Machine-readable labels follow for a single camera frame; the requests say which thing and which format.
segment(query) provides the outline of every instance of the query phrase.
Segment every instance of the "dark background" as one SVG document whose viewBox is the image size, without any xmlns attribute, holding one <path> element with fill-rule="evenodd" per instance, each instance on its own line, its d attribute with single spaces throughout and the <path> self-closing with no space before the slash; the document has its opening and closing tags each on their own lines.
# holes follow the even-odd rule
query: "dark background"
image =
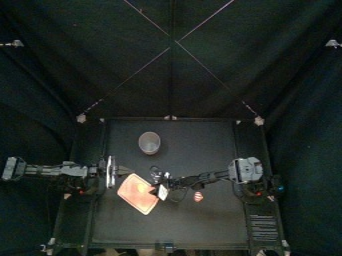
<svg viewBox="0 0 342 256">
<path fill-rule="evenodd" d="M 88 119 L 254 118 L 243 100 L 266 119 L 292 251 L 339 255 L 342 48 L 325 44 L 342 41 L 341 1 L 236 0 L 184 39 L 227 1 L 127 2 L 0 1 L 0 43 L 25 45 L 0 49 L 1 166 L 68 159 L 100 99 Z M 45 191 L 1 183 L 0 251 L 48 240 Z"/>
</svg>

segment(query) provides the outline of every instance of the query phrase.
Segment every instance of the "metal frame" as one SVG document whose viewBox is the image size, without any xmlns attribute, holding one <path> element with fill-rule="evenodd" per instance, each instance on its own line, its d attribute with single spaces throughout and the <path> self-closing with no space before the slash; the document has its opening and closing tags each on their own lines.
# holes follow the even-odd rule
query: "metal frame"
<svg viewBox="0 0 342 256">
<path fill-rule="evenodd" d="M 160 118 L 150 118 L 150 119 L 144 119 L 144 118 L 115 118 L 113 120 L 131 120 L 131 121 L 139 121 L 139 120 L 148 120 L 148 121 L 160 121 Z M 203 121 L 222 121 L 222 122 L 231 122 L 231 119 L 182 119 L 182 121 L 188 121 L 188 122 L 203 122 Z M 242 122 L 239 125 L 235 124 L 232 126 L 234 129 L 234 141 L 235 141 L 235 157 L 239 157 L 240 154 L 251 154 L 250 152 L 242 152 L 242 144 L 243 142 L 239 141 L 239 138 L 243 137 L 243 133 L 246 131 L 243 131 L 243 126 L 244 125 L 254 125 L 252 121 L 250 122 Z M 107 138 L 107 133 L 108 133 L 108 129 L 107 129 L 108 123 L 104 122 L 103 123 L 103 135 L 101 135 L 101 153 L 105 154 L 105 138 Z M 268 171 L 271 174 L 271 167 L 270 167 L 270 160 L 268 160 L 268 152 L 267 152 L 267 146 L 266 146 L 266 141 L 264 141 L 264 132 L 263 132 L 263 127 L 256 127 L 255 129 L 259 129 L 259 134 L 260 134 L 260 138 L 262 138 L 262 151 L 264 154 L 264 159 L 263 161 L 263 165 L 266 167 L 266 172 Z M 79 241 L 79 243 L 67 243 L 65 241 L 63 241 L 63 239 L 60 238 L 60 229 L 59 226 L 63 224 L 63 221 L 65 220 L 65 214 L 64 214 L 64 210 L 65 210 L 65 201 L 61 199 L 61 203 L 60 203 L 60 209 L 59 209 L 59 215 L 57 215 L 57 220 L 56 220 L 56 227 L 55 227 L 55 231 L 53 231 L 53 237 L 56 238 L 56 245 L 55 245 L 55 251 L 53 251 L 53 255 L 56 255 L 56 253 L 64 249 L 64 248 L 75 248 L 77 249 L 77 251 L 80 252 L 81 255 L 87 255 L 87 250 L 88 248 L 108 248 L 108 247 L 113 247 L 113 248 L 151 248 L 151 244 L 135 244 L 135 245 L 127 245 L 127 244 L 103 244 L 103 243 L 92 243 L 91 242 L 91 237 L 92 237 L 92 224 L 93 224 L 93 216 L 95 216 L 95 211 L 96 211 L 96 201 L 97 201 L 97 196 L 93 196 L 92 199 L 88 202 L 88 217 L 87 217 L 87 221 L 84 222 L 84 226 L 85 226 L 85 232 L 83 234 L 83 240 Z M 259 252 L 259 250 L 274 250 L 275 252 L 278 252 L 279 255 L 283 255 L 283 246 L 282 246 L 282 241 L 284 240 L 284 236 L 283 236 L 283 227 L 282 227 L 282 220 L 280 220 L 280 213 L 279 213 L 279 206 L 278 203 L 268 203 L 267 207 L 263 207 L 263 205 L 260 206 L 255 206 L 255 205 L 248 205 L 244 204 L 244 212 L 246 212 L 246 226 L 247 226 L 247 234 L 248 234 L 248 241 L 246 241 L 246 244 L 222 244 L 222 245 L 215 245 L 212 246 L 211 244 L 172 244 L 172 243 L 167 243 L 167 244 L 155 244 L 154 248 L 160 250 L 170 250 L 170 248 L 172 247 L 174 249 L 203 249 L 203 250 L 248 250 L 250 254 L 252 256 L 255 256 Z M 267 216 L 272 216 L 272 219 L 275 220 L 275 225 L 272 226 L 272 228 L 276 229 L 276 240 L 275 241 L 255 241 L 254 239 L 254 229 L 252 229 L 252 221 L 255 221 L 252 219 L 254 215 L 260 214 L 260 216 L 264 216 L 264 212 L 267 212 Z"/>
</svg>

